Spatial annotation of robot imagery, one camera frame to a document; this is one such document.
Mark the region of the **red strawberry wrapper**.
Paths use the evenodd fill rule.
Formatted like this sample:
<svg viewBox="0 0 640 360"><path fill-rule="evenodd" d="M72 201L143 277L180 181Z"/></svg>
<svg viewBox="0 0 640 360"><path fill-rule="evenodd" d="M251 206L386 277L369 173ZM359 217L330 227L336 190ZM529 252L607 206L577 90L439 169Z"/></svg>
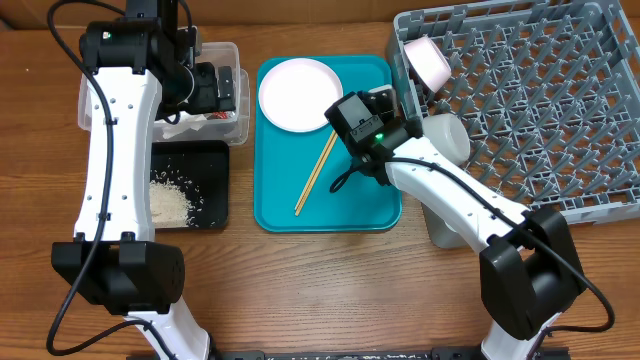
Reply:
<svg viewBox="0 0 640 360"><path fill-rule="evenodd" d="M237 114L234 111L220 111L212 112L206 116L208 120L228 120L234 121L237 118Z"/></svg>

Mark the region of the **white napkin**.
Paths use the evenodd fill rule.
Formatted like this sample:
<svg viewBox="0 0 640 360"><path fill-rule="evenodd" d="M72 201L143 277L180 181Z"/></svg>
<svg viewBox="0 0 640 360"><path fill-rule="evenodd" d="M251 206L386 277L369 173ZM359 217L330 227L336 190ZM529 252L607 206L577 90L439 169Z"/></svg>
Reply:
<svg viewBox="0 0 640 360"><path fill-rule="evenodd" d="M177 124L169 124L165 121L160 121L154 125L154 129L159 130L160 137L167 140L180 135L187 130L198 131L205 125L209 125L214 121L217 121L217 118L212 114L189 115L186 112L181 112L180 120Z"/></svg>

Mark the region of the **pink bowl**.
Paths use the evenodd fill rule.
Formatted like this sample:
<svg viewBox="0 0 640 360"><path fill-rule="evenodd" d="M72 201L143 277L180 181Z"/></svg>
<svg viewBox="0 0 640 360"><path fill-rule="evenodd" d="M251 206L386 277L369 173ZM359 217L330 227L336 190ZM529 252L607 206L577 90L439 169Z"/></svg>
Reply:
<svg viewBox="0 0 640 360"><path fill-rule="evenodd" d="M449 80L452 70L436 43L423 36L404 46L406 57L419 79L437 93Z"/></svg>

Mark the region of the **grey bowl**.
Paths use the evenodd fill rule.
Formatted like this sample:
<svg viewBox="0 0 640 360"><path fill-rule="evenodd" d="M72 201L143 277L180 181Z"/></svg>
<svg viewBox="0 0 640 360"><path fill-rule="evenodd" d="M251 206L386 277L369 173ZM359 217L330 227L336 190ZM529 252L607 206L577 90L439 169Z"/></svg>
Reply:
<svg viewBox="0 0 640 360"><path fill-rule="evenodd" d="M427 116L422 130L433 146L455 165L462 165L470 156L471 143L462 121L454 114Z"/></svg>

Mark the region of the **pile of rice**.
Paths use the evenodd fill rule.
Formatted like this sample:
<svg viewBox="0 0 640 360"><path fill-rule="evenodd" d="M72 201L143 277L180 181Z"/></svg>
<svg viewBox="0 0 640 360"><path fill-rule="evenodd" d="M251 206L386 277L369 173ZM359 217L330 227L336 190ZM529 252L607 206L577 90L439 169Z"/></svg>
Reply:
<svg viewBox="0 0 640 360"><path fill-rule="evenodd" d="M197 227L204 208L199 186L179 170L153 170L150 182L151 214L157 228Z"/></svg>

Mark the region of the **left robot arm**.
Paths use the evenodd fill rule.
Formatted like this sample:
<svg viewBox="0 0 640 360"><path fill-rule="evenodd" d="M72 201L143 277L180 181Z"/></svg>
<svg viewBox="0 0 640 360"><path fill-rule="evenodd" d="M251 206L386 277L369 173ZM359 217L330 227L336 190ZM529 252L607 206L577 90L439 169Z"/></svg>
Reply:
<svg viewBox="0 0 640 360"><path fill-rule="evenodd" d="M87 83L91 134L73 238L53 244L51 263L71 296L138 329L159 359L220 355L183 298L183 253L156 241L150 209L155 123L232 109L214 66L196 59L196 27L178 24L188 13L183 1L130 1L67 50Z"/></svg>

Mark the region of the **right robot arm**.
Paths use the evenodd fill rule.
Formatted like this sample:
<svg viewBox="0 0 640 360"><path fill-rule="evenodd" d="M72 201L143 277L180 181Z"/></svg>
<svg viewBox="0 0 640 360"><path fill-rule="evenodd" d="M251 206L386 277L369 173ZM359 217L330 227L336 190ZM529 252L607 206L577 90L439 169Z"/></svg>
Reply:
<svg viewBox="0 0 640 360"><path fill-rule="evenodd" d="M493 319L484 359L530 359L584 292L584 274L562 214L531 210L461 169L470 140L453 114L402 118L391 86L350 92L325 112L350 167L415 197L478 255L481 298Z"/></svg>

